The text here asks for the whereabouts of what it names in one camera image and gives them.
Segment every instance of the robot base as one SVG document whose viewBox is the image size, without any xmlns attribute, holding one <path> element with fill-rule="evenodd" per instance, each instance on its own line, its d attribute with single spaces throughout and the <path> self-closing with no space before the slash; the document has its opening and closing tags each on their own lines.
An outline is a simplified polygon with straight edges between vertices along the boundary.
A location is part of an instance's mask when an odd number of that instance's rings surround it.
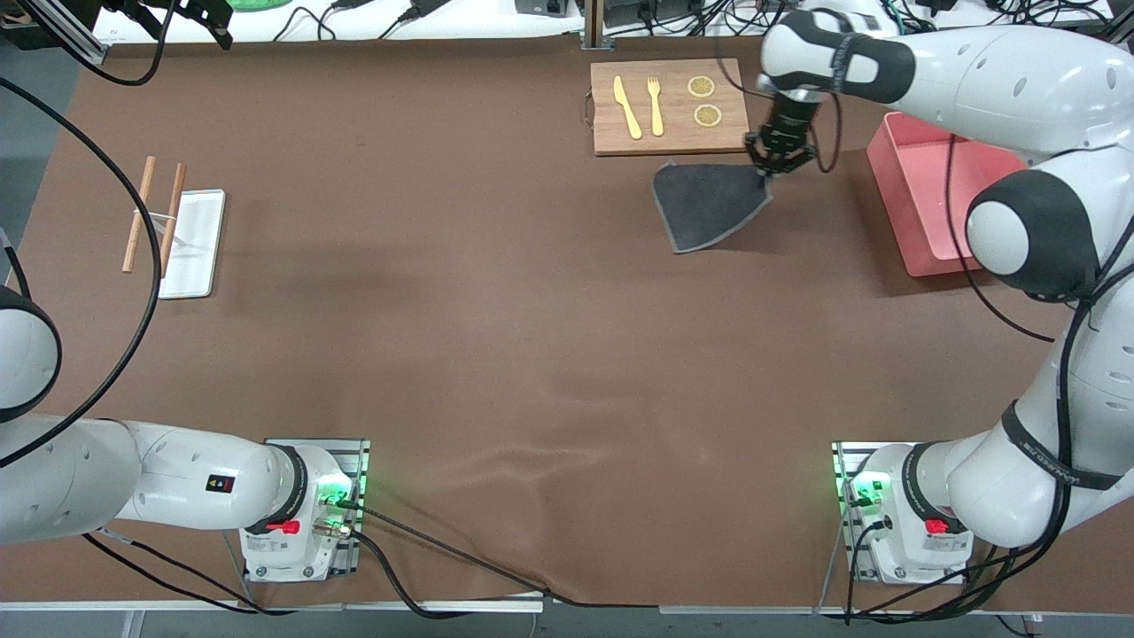
<svg viewBox="0 0 1134 638">
<path fill-rule="evenodd" d="M 273 529 L 260 535 L 242 530 L 240 552 L 244 554 L 248 580 L 325 580 L 336 562 L 337 547 L 342 538 L 318 534 L 315 526 L 345 522 L 345 517 L 350 512 L 330 505 L 328 501 L 350 497 L 353 482 L 327 450 L 313 445 L 296 445 L 295 451 L 307 467 L 307 491 L 299 512 L 293 519 L 299 524 L 299 529 L 296 534 Z"/>
<path fill-rule="evenodd" d="M 843 524 L 848 565 L 862 530 L 875 522 L 883 526 L 863 541 L 856 580 L 923 585 L 965 568 L 972 555 L 972 533 L 930 534 L 906 500 L 902 469 L 911 445 L 837 443 L 832 449 L 840 496 L 850 504 Z M 862 499 L 870 499 L 871 504 L 854 505 Z M 962 585 L 963 579 L 946 584 Z"/>
</svg>

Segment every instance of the yellow circle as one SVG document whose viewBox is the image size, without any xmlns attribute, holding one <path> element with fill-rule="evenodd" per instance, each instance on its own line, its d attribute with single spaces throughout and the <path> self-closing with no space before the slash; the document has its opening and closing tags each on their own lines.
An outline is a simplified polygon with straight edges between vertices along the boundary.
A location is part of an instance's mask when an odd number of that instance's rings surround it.
<svg viewBox="0 0 1134 638">
<path fill-rule="evenodd" d="M 720 109 L 712 104 L 701 104 L 697 110 L 693 111 L 693 119 L 705 127 L 717 126 L 722 117 Z"/>
<path fill-rule="evenodd" d="M 712 95 L 712 92 L 717 90 L 717 84 L 713 83 L 711 77 L 699 75 L 696 77 L 689 78 L 686 88 L 689 91 L 689 95 L 694 97 L 708 97 Z"/>
</svg>

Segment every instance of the brown tabletop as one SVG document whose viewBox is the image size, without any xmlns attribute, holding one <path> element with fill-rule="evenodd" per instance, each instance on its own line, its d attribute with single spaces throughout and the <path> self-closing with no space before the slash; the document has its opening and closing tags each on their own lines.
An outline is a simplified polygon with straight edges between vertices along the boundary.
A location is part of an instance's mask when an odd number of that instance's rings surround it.
<svg viewBox="0 0 1134 638">
<path fill-rule="evenodd" d="M 759 40 L 728 40 L 751 80 Z M 92 416 L 367 437 L 372 505 L 576 599 L 814 605 L 839 517 L 831 441 L 983 431 L 1046 347 L 962 279 L 906 275 L 863 151 L 873 104 L 846 101 L 832 175 L 778 180 L 718 249 L 675 256 L 650 194 L 663 158 L 593 156 L 583 95 L 591 61 L 712 53 L 701 39 L 586 53 L 574 36 L 176 46 L 141 88 L 83 74 L 69 114 L 134 179 L 155 154 L 154 193 L 176 161 L 187 188 L 228 193 L 213 295 L 163 301 Z M 767 105 L 750 111 L 759 124 Z M 830 153 L 833 113 L 820 119 Z M 118 271 L 130 210 L 61 136 L 22 246 L 65 344 L 43 411 L 85 397 L 134 330 L 145 267 Z M 1067 316 L 989 295 L 1049 334 Z M 1119 507 L 1066 535 L 993 604 L 1134 612 L 1132 524 Z M 215 531 L 113 527 L 236 585 Z M 420 598 L 515 592 L 376 538 Z M 76 538 L 0 561 L 5 601 L 171 597 Z M 843 578 L 840 561 L 831 604 Z M 863 587 L 862 603 L 886 593 Z M 392 592 L 364 558 L 349 578 L 261 596 Z"/>
</svg>

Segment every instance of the dark gray towel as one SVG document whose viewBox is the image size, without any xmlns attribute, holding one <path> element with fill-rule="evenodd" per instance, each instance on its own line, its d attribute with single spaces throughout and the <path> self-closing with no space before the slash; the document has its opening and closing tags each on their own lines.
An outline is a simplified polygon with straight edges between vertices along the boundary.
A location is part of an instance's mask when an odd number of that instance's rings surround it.
<svg viewBox="0 0 1134 638">
<path fill-rule="evenodd" d="M 772 199 L 768 178 L 755 167 L 672 161 L 653 176 L 653 198 L 678 254 L 739 230 Z"/>
</svg>

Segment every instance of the pink bin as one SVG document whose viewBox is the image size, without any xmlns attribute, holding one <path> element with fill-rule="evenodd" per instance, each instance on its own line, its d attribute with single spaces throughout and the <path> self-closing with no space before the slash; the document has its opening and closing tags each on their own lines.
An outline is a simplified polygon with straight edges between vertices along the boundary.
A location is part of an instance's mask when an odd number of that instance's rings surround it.
<svg viewBox="0 0 1134 638">
<path fill-rule="evenodd" d="M 890 112 L 870 141 L 866 156 L 890 215 L 906 272 L 922 277 L 962 270 L 945 210 L 949 131 L 913 116 Z M 960 252 L 970 267 L 980 265 L 972 258 L 965 240 L 968 204 L 987 186 L 1023 168 L 1024 162 L 1004 148 L 957 137 L 949 204 Z"/>
</svg>

